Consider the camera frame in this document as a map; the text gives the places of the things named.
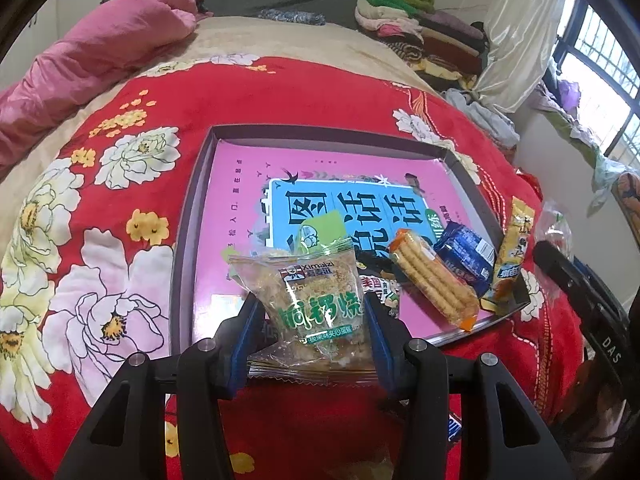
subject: bird illustration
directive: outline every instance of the bird illustration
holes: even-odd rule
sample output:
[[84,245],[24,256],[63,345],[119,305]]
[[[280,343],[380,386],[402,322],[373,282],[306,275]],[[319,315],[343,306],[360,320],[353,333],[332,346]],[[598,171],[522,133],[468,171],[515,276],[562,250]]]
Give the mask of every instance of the bird illustration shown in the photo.
[[283,182],[287,182],[288,184],[295,184],[298,180],[298,174],[296,173],[295,175],[292,175],[289,173],[289,171],[285,170],[284,168],[282,168],[282,171],[284,171],[287,175],[289,175],[289,178],[287,180],[283,180]]

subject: red floral bedspread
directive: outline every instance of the red floral bedspread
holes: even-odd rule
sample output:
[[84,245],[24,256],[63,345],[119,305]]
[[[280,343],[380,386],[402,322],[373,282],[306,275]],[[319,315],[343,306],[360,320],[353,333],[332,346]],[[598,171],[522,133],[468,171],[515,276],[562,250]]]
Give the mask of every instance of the red floral bedspread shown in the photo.
[[[444,101],[400,84],[277,57],[167,63],[130,81],[61,150],[25,200],[2,261],[0,433],[37,479],[50,479],[124,358],[167,353],[168,283],[186,186],[211,125],[309,124],[411,137],[456,150],[502,225],[511,197],[540,209],[491,142]],[[531,304],[450,346],[494,352],[538,411],[558,409],[581,361],[577,322],[551,307],[524,265]],[[345,463],[398,453],[402,423],[377,387],[253,380],[222,402],[237,475],[330,478]],[[452,408],[460,412],[459,399]],[[175,402],[168,411],[175,410]],[[168,468],[179,471],[175,416]],[[449,453],[457,477],[460,446]],[[96,464],[96,467],[120,465]]]

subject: screw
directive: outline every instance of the screw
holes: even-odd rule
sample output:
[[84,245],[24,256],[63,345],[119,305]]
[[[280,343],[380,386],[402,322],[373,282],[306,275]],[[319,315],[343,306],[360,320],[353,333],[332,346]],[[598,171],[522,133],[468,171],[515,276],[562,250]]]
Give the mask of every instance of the screw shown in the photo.
[[198,341],[198,350],[201,352],[209,352],[216,347],[216,340],[210,337]]
[[136,352],[135,354],[129,356],[129,364],[131,366],[140,366],[143,362],[145,362],[146,356],[142,352]]
[[487,366],[495,366],[498,364],[498,358],[489,352],[482,354],[480,360]]
[[409,341],[409,348],[414,352],[422,352],[427,349],[427,342],[424,339],[415,337]]

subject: pink book cover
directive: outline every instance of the pink book cover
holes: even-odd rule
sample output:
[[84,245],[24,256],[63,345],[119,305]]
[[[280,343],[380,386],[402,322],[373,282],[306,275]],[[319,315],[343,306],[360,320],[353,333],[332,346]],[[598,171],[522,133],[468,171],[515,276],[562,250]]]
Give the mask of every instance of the pink book cover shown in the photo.
[[[220,140],[207,189],[193,306],[193,339],[235,316],[246,292],[228,275],[225,254],[290,249],[305,219],[338,210],[354,245],[386,255],[399,228],[432,241],[448,221],[468,225],[439,160],[239,146]],[[480,311],[479,319],[490,314]],[[424,297],[402,292],[400,319],[413,336],[455,327]]]

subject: white curtain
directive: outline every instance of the white curtain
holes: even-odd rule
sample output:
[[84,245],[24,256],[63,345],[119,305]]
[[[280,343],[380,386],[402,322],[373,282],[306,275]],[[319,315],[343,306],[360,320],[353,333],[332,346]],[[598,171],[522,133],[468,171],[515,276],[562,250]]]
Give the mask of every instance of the white curtain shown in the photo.
[[489,108],[512,113],[546,70],[564,0],[493,0],[484,20],[488,65],[474,88]]

